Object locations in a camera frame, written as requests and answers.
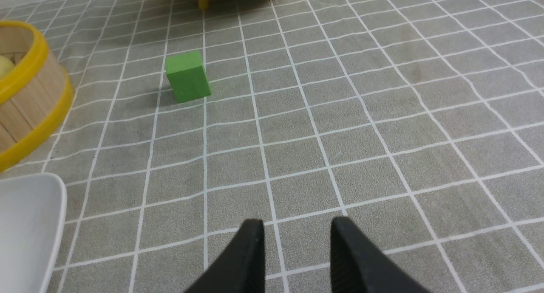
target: yellow basket rim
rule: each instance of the yellow basket rim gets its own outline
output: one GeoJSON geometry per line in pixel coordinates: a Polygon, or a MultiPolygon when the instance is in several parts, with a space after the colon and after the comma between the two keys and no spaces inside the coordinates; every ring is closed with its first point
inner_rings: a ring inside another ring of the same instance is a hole
{"type": "Polygon", "coordinates": [[[7,76],[0,79],[0,104],[9,100],[37,75],[49,54],[45,37],[31,24],[15,20],[0,21],[0,28],[26,28],[33,34],[33,42],[27,54],[7,76]]]}

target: grid pattern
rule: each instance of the grid pattern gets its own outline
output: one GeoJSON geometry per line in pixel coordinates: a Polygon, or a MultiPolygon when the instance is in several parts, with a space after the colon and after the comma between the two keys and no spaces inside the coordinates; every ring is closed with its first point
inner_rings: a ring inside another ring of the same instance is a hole
{"type": "Polygon", "coordinates": [[[49,292],[179,291],[245,218],[267,292],[328,291],[350,216],[432,291],[544,289],[544,0],[47,0],[76,85],[62,127],[0,178],[68,186],[49,292]],[[164,59],[201,51],[176,104],[164,59]]]}

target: white plate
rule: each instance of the white plate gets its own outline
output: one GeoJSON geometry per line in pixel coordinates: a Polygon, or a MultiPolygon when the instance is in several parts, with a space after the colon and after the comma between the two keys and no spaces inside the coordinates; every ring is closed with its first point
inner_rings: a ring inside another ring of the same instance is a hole
{"type": "Polygon", "coordinates": [[[60,177],[41,173],[0,180],[0,291],[46,292],[65,216],[60,177]]]}

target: yellow rim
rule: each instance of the yellow rim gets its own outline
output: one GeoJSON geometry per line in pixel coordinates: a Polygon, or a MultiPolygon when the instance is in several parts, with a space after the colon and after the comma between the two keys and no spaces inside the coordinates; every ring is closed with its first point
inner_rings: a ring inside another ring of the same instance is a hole
{"type": "Polygon", "coordinates": [[[23,57],[21,62],[7,76],[0,79],[0,104],[9,100],[36,76],[49,54],[49,46],[45,37],[32,25],[19,21],[0,22],[0,27],[6,26],[26,28],[32,31],[34,40],[27,55],[23,57]]]}
{"type": "Polygon", "coordinates": [[[64,92],[51,113],[25,138],[0,154],[0,172],[9,169],[37,149],[62,123],[74,98],[74,88],[66,71],[64,71],[64,77],[66,78],[64,92]]]}

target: wooden basket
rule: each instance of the wooden basket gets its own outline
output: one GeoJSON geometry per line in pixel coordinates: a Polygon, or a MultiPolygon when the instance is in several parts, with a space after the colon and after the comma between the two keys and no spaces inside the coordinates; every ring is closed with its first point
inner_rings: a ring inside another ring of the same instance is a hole
{"type": "Polygon", "coordinates": [[[29,155],[62,123],[74,90],[35,27],[0,22],[0,54],[15,68],[0,79],[0,172],[29,155]]]}

